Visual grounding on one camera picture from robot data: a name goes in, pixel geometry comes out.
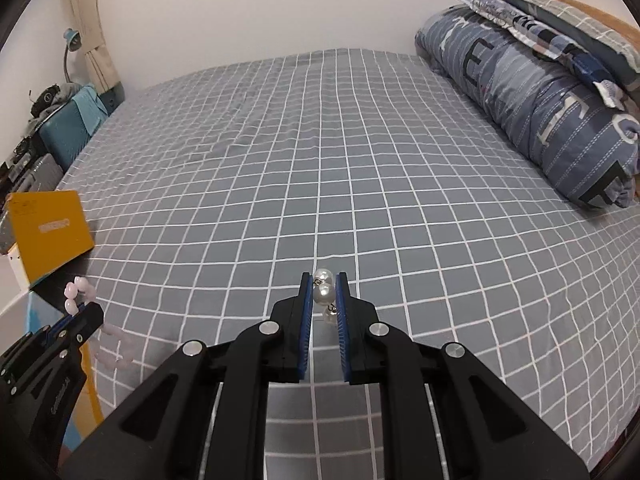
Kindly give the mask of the white cardboard box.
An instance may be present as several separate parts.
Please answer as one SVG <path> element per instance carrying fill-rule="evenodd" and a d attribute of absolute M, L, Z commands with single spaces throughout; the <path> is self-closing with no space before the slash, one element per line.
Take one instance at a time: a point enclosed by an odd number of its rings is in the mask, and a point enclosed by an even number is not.
<path fill-rule="evenodd" d="M 29 285 L 40 284 L 53 272 L 94 247 L 79 195 L 75 191 L 14 193 L 9 197 L 8 211 Z M 72 312 L 64 313 L 62 318 L 77 314 L 81 304 Z M 82 388 L 87 380 L 82 358 L 90 338 L 80 347 Z M 17 423 L 6 417 L 18 434 L 25 438 L 17 429 Z M 44 461 L 55 466 L 58 458 Z"/>

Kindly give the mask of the grey suitcase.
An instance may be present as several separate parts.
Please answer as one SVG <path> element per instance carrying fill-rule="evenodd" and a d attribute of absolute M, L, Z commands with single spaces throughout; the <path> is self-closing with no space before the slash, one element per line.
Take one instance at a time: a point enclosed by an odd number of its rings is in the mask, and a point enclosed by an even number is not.
<path fill-rule="evenodd" d="M 45 154 L 35 162 L 32 168 L 26 171 L 24 177 L 18 180 L 17 187 L 14 188 L 13 193 L 53 191 L 62 180 L 62 177 L 62 168 L 58 166 L 51 154 Z M 15 236 L 6 206 L 1 209 L 0 237 L 1 253 L 6 255 L 15 243 Z"/>

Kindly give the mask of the grey checked bed sheet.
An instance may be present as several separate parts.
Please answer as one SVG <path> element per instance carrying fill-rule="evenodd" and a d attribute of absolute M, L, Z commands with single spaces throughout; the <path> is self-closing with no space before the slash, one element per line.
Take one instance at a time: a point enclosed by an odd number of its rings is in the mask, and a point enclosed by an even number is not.
<path fill-rule="evenodd" d="M 588 466 L 638 410 L 638 208 L 564 200 L 415 56 L 324 51 L 159 84 L 63 186 L 96 243 L 78 272 L 131 344 L 122 370 L 94 364 L 104 412 L 318 268 L 414 340 L 462 342 Z"/>

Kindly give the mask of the teal suitcase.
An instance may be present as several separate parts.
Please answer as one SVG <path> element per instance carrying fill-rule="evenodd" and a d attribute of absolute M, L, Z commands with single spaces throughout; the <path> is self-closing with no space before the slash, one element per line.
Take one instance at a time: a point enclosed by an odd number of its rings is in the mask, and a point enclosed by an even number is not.
<path fill-rule="evenodd" d="M 79 88 L 36 128 L 44 147 L 66 172 L 108 118 L 92 84 Z"/>

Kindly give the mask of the dark clothes pile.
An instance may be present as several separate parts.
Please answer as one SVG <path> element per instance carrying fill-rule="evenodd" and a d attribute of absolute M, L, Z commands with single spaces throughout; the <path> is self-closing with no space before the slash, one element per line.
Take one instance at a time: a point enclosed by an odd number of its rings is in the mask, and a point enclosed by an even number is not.
<path fill-rule="evenodd" d="M 64 84 L 52 84 L 32 102 L 30 114 L 32 118 L 38 118 L 51 107 L 60 106 L 69 101 L 80 89 L 81 84 L 76 82 L 64 82 Z"/>

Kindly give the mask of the blue desk lamp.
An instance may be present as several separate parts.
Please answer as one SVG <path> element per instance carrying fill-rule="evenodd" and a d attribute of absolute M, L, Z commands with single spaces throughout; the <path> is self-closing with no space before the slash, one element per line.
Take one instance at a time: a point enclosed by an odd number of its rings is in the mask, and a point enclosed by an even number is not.
<path fill-rule="evenodd" d="M 81 48 L 80 32 L 76 29 L 68 28 L 63 34 L 65 40 L 65 50 L 63 54 L 63 72 L 66 82 L 71 82 L 70 72 L 68 71 L 68 56 L 72 52 L 76 52 Z"/>

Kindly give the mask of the folded blue grey quilt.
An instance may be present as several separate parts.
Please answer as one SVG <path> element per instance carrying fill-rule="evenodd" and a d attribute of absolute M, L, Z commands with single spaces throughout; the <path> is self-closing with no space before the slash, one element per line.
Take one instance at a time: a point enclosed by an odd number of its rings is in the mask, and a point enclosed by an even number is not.
<path fill-rule="evenodd" d="M 561 64 L 545 61 L 467 6 L 435 14 L 416 50 L 484 110 L 565 198 L 626 208 L 639 173 L 639 123 L 607 107 Z"/>

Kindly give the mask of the beige curtain left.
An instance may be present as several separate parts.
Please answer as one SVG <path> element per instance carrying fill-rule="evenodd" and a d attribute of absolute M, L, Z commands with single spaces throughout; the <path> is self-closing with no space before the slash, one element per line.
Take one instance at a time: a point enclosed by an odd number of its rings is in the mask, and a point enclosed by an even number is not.
<path fill-rule="evenodd" d="M 80 33 L 80 52 L 84 57 L 90 81 L 99 94 L 111 91 L 120 83 L 120 77 L 107 49 L 99 0 L 63 1 L 73 29 Z"/>

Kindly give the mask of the patterned blue pillow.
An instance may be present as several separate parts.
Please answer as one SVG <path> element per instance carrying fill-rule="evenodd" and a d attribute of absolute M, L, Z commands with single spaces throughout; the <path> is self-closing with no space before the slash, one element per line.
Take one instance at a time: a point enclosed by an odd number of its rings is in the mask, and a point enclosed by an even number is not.
<path fill-rule="evenodd" d="M 593 54 L 573 38 L 503 0 L 461 0 L 476 14 L 506 29 L 522 44 L 551 61 L 560 63 L 590 89 L 603 104 L 614 110 L 631 112 L 631 99 L 614 75 Z"/>

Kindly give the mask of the grey checked pillow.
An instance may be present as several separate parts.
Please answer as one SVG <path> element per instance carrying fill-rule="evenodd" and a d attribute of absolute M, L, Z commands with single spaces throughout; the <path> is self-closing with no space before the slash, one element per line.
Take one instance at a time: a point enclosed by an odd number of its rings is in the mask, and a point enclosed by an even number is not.
<path fill-rule="evenodd" d="M 560 0 L 504 0 L 570 36 L 598 58 L 627 87 L 639 84 L 639 50 L 616 29 Z"/>

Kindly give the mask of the wooden headboard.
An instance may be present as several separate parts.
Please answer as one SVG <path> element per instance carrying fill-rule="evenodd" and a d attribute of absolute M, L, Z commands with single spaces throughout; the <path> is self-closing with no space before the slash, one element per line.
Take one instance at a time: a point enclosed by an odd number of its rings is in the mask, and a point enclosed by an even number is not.
<path fill-rule="evenodd" d="M 616 32 L 626 38 L 629 42 L 631 42 L 636 48 L 640 46 L 640 30 L 637 25 L 631 25 L 620 18 L 616 18 L 616 16 L 609 14 L 608 12 L 604 12 L 595 8 L 594 6 L 590 6 L 587 3 L 583 3 L 577 0 L 559 0 L 562 3 L 569 4 L 570 6 L 574 6 L 574 8 L 585 12 L 595 20 L 598 20 L 603 25 L 608 26 L 609 28 L 614 29 Z"/>

